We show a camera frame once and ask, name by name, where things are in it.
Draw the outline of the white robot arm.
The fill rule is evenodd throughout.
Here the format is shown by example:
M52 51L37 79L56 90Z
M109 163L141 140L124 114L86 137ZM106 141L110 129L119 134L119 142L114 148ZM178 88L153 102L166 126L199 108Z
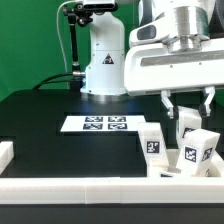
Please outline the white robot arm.
M92 96L159 94L170 117L173 92L203 90L210 114L215 89L224 86L224 0L140 0L139 26L124 50L124 26L115 0L84 0L92 14L91 61L81 91Z

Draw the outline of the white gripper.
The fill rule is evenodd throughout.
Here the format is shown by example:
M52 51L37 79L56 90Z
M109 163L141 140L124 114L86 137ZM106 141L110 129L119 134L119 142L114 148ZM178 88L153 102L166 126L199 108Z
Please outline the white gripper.
M170 92L203 89L202 117L211 114L215 87L224 86L224 35L210 38L207 21L163 16L130 33L124 86L131 95L161 93L174 118Z

